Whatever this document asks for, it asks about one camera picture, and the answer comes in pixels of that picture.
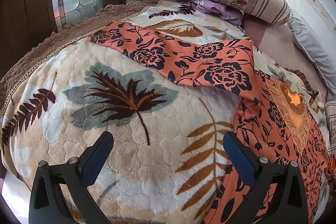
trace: floral cloth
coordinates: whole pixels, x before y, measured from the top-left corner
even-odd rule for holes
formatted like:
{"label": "floral cloth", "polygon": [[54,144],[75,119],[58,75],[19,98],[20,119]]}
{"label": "floral cloth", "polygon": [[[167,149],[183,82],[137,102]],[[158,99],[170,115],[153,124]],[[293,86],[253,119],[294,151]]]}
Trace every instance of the floral cloth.
{"label": "floral cloth", "polygon": [[[288,164],[292,160],[298,162],[307,194],[308,219],[309,223],[312,223],[320,196],[322,172],[330,180],[331,172],[335,170],[335,168],[331,170],[328,167],[330,156],[327,153],[323,136],[316,121],[309,114],[310,124],[305,136],[306,145],[299,153],[291,128],[286,125],[284,115],[279,105],[274,102],[272,89],[269,88],[281,86],[284,83],[260,71],[257,71],[257,79],[261,90],[261,109],[256,117],[242,121],[240,113],[244,111],[245,106],[241,103],[235,113],[234,132],[257,157],[266,156],[271,162],[279,164]],[[287,96],[287,92],[288,90],[283,90],[283,95]],[[300,106],[307,110],[303,102]],[[202,224],[225,223],[250,190],[249,186],[242,183],[235,168],[232,165],[229,166],[221,191],[217,194]],[[266,216],[274,191],[275,186],[272,184],[254,222]]]}
{"label": "floral cloth", "polygon": [[[120,21],[110,23],[87,39],[157,69],[175,84],[215,86],[241,96],[247,108],[259,109],[252,44],[248,40],[199,46]],[[242,113],[243,119],[251,118],[250,113],[254,115],[249,110]]]}
{"label": "floral cloth", "polygon": [[[114,21],[87,38],[153,67],[175,84],[215,86],[240,95],[234,132],[258,156],[271,162],[298,162],[312,223],[318,207],[322,172],[331,180],[322,133],[303,98],[283,80],[256,70],[252,44],[234,39],[198,46],[157,31]],[[223,183],[202,224],[225,223],[250,187],[229,165]],[[255,221],[265,216],[275,186],[271,185]]]}

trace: blue gripper pad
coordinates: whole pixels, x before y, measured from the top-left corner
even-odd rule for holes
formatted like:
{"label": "blue gripper pad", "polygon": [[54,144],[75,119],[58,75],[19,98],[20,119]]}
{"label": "blue gripper pad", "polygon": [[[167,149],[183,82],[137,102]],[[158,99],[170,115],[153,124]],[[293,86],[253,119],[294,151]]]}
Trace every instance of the blue gripper pad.
{"label": "blue gripper pad", "polygon": [[93,185],[103,168],[110,152],[113,148],[113,135],[104,131],[94,145],[86,148],[83,152],[81,159],[83,162],[79,163],[80,172],[82,173],[82,184],[86,188]]}
{"label": "blue gripper pad", "polygon": [[228,133],[224,134],[223,147],[242,182],[253,187],[256,182],[255,169],[236,141]]}

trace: bed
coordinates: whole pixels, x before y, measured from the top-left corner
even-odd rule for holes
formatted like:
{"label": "bed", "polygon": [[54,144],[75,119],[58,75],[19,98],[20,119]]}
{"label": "bed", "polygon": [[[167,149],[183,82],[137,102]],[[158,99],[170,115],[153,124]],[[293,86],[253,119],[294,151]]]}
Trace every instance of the bed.
{"label": "bed", "polygon": [[115,146],[88,190],[112,223],[225,223],[249,190],[222,146],[235,131],[258,156],[298,162],[315,222],[333,177],[321,92],[303,62],[283,68],[251,37],[167,0],[108,5],[53,33],[0,82],[4,166],[31,189],[40,160],[64,163],[107,130]]}

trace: blanket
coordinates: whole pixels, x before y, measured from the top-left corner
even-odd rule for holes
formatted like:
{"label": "blanket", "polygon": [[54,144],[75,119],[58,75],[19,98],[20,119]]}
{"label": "blanket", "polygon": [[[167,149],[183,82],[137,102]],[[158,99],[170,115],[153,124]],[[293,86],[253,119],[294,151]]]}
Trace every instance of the blanket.
{"label": "blanket", "polygon": [[140,13],[149,5],[156,5],[157,0],[129,1],[127,5],[107,5],[100,9],[96,16],[78,23],[65,25],[64,30],[58,33],[53,32],[43,43],[38,44],[23,58],[19,60],[0,81],[0,116],[3,116],[6,107],[11,99],[11,94],[40,64],[44,63],[57,50],[61,50],[66,43],[74,39],[79,40],[79,36],[87,32],[101,28],[111,22],[111,20],[125,18],[136,13]]}
{"label": "blanket", "polygon": [[[227,22],[169,1],[121,21],[198,45],[249,39]],[[257,48],[253,54],[255,67],[286,79],[292,91],[305,101],[311,99],[300,78],[276,67]],[[104,97],[98,93],[107,88],[142,100],[142,108],[105,111]],[[233,113],[241,100],[220,88],[175,85],[156,69],[84,38],[39,65],[11,98],[3,120],[7,135],[3,134],[1,152],[5,166],[19,172],[28,187],[39,160],[64,163],[92,145],[102,131],[113,133],[115,148],[89,191],[114,223],[199,223],[221,187],[228,164],[221,139],[232,130]],[[307,107],[323,125],[324,112]],[[328,152],[325,134],[323,139]],[[209,178],[215,183],[207,183]],[[317,211],[324,210],[328,199],[325,181],[322,176]]]}

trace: gray pillow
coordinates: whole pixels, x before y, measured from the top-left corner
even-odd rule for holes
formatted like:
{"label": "gray pillow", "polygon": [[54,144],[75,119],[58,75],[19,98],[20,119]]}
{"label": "gray pillow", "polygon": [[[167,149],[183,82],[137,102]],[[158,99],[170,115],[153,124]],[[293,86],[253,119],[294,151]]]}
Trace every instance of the gray pillow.
{"label": "gray pillow", "polygon": [[328,88],[328,100],[336,97],[336,65],[335,54],[328,52],[319,42],[313,29],[296,11],[290,11],[289,24],[293,32],[294,43],[306,54],[315,65]]}

